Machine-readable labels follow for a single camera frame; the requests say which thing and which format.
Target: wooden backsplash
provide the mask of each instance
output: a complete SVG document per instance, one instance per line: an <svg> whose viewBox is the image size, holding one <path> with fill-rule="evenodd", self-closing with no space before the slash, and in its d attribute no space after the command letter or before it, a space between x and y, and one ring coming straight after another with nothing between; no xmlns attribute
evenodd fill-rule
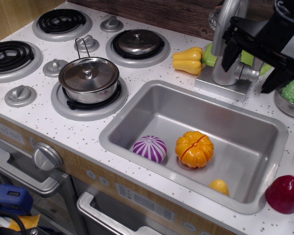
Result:
<svg viewBox="0 0 294 235"><path fill-rule="evenodd" d="M213 40L208 16L221 0L67 0L92 9ZM250 0L247 18L268 20L274 0Z"/></svg>
<svg viewBox="0 0 294 235"><path fill-rule="evenodd" d="M0 0L0 40L65 0Z"/></svg>
<svg viewBox="0 0 294 235"><path fill-rule="evenodd" d="M208 16L221 0L67 0L135 21L212 40ZM0 0L0 40L65 0ZM250 0L247 18L268 20L274 0Z"/></svg>

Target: speckled white countertop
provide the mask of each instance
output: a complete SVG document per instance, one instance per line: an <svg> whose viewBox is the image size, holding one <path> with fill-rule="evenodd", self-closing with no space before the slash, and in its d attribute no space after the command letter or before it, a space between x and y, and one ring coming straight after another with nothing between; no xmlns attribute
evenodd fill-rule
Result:
<svg viewBox="0 0 294 235"><path fill-rule="evenodd" d="M93 20L93 27L87 34L92 35L100 44L99 49L90 53L90 56L106 57L106 42L116 33L101 31L100 23L108 19L111 15L67 2L58 8L73 8L81 10L90 16ZM124 30L142 28L159 32L167 38L171 46L171 52L168 58L156 66L144 69L129 69L118 66L120 76L128 87L128 100L133 97L144 83L158 79L276 118L283 122L289 130L289 138L276 177L288 174L294 175L294 118L285 115L276 107L273 101L273 93L260 94L263 83L262 79L253 84L244 103L197 89L194 87L194 75L176 71L172 68L172 55L177 50L185 50L194 46L205 47L210 43L209 41L134 22L125 18L118 19L123 22ZM244 215L237 213L188 188L148 171L142 166L129 162L103 149L98 141L99 134L113 117L115 117L115 114L101 120L90 122L73 121L60 116L53 109L50 100L51 90L58 79L44 76L42 68L46 62L54 58L66 61L77 59L78 55L74 50L74 41L60 43L42 41L34 36L31 27L32 23L2 40L19 40L35 44L43 53L43 63L38 70L23 79L0 84L1 117L132 180L237 234L294 234L294 214L285 215L278 213L268 204L266 204L262 211L256 214ZM4 96L10 89L19 85L33 87L37 91L38 97L28 106L11 108L5 104Z"/></svg>

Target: black cable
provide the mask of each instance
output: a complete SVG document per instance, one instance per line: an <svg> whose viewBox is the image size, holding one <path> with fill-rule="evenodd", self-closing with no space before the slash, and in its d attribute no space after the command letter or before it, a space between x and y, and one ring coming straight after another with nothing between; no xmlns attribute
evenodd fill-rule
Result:
<svg viewBox="0 0 294 235"><path fill-rule="evenodd" d="M5 212L5 211L0 211L0 217L9 217L9 218L13 219L21 228L22 235L26 235L26 230L25 230L24 224L15 214Z"/></svg>

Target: oven door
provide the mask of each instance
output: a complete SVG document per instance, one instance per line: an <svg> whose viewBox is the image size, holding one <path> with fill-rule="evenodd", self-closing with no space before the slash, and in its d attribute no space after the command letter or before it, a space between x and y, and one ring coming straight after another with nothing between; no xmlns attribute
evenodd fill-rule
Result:
<svg viewBox="0 0 294 235"><path fill-rule="evenodd" d="M73 178L90 235L178 235L124 203Z"/></svg>
<svg viewBox="0 0 294 235"><path fill-rule="evenodd" d="M69 174L48 172L32 164L31 155L0 139L0 184L24 187L33 197L31 215L40 214L39 225L66 235L86 235L77 211L77 195Z"/></svg>

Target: metal bowl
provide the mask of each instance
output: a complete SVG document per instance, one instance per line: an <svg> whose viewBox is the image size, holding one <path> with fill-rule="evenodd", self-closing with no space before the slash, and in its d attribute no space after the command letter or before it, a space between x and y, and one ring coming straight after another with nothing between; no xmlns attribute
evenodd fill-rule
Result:
<svg viewBox="0 0 294 235"><path fill-rule="evenodd" d="M282 96L283 89L284 87L280 87L274 91L274 103L282 112L294 117L294 104L289 102Z"/></svg>

